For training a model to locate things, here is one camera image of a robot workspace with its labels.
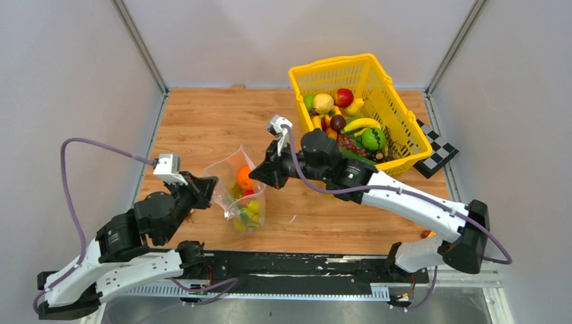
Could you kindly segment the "yellow banana bunch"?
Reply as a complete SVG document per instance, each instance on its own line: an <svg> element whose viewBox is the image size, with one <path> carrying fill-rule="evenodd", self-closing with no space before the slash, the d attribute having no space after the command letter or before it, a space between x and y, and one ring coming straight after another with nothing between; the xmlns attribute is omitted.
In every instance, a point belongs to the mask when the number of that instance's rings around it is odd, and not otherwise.
<svg viewBox="0 0 572 324"><path fill-rule="evenodd" d="M264 224L265 199L262 188L254 186L254 194L241 197L243 192L237 184L231 187L231 196L234 201L226 212L234 228L240 233L251 233Z"/></svg>

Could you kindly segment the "orange fruit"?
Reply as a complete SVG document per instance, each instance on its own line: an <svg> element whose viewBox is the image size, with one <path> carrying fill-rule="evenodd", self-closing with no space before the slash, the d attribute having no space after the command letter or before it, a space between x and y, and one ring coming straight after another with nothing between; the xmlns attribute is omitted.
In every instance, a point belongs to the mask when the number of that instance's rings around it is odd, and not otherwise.
<svg viewBox="0 0 572 324"><path fill-rule="evenodd" d="M250 172L251 172L250 166L243 165L238 169L236 173L236 183L242 190L253 191L254 185L249 177Z"/></svg>

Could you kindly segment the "clear zip top bag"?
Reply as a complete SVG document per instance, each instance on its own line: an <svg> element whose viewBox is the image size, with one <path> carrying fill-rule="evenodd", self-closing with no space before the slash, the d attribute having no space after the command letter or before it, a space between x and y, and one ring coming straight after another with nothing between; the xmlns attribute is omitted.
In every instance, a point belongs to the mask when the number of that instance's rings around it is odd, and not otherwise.
<svg viewBox="0 0 572 324"><path fill-rule="evenodd" d="M249 178L253 169L254 163L240 146L204 170L204 175L219 179L212 202L223 209L225 219L241 235L261 229L266 217L266 185Z"/></svg>

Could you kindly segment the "yellow plastic basket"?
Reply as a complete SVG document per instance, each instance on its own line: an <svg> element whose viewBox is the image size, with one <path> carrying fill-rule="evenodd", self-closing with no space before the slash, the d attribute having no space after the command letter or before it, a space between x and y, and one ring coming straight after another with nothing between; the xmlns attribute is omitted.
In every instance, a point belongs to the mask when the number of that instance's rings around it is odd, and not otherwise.
<svg viewBox="0 0 572 324"><path fill-rule="evenodd" d="M365 104L359 110L362 117L371 117L390 130L391 140L397 144L398 159L381 163L377 168L393 178L400 178L413 165L432 154L414 113L407 109L377 58L370 53L321 59L292 67L289 78L295 93L297 114L302 132L312 131L303 96L328 93L348 88Z"/></svg>

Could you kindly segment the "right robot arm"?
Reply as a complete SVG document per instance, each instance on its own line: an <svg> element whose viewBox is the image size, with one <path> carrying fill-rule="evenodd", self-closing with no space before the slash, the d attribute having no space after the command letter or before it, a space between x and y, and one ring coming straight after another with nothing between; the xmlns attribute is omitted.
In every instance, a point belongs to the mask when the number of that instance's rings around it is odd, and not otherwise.
<svg viewBox="0 0 572 324"><path fill-rule="evenodd" d="M346 157L336 140L314 130L302 137L300 151L288 143L285 128L266 150L264 161L249 177L276 189L288 179L320 181L319 192L396 213L433 231L417 242L391 246L385 272L403 281L422 268L448 265L462 273L478 274L488 241L488 207L473 200L468 205L422 192L403 184L375 166Z"/></svg>

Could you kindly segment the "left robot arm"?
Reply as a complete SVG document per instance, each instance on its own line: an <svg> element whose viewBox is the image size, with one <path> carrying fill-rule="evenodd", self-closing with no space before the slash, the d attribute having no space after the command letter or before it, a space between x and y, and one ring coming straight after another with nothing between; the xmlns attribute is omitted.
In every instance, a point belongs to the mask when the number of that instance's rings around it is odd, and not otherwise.
<svg viewBox="0 0 572 324"><path fill-rule="evenodd" d="M206 272L204 245L183 241L176 248L147 261L132 260L164 246L194 209L208 209L219 179L182 172L184 184L165 184L167 192L153 192L128 211L101 227L84 254L60 271L43 271L37 287L44 299L36 303L40 320L71 321L97 311L116 295L160 279Z"/></svg>

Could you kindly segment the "beige lemon fruit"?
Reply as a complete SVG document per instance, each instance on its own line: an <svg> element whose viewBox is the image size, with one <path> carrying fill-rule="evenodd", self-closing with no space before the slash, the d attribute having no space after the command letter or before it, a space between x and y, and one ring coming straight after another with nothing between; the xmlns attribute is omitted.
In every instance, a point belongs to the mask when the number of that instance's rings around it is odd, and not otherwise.
<svg viewBox="0 0 572 324"><path fill-rule="evenodd" d="M317 114L325 115L333 109L334 103L334 98L331 95L319 93L313 99L313 108Z"/></svg>

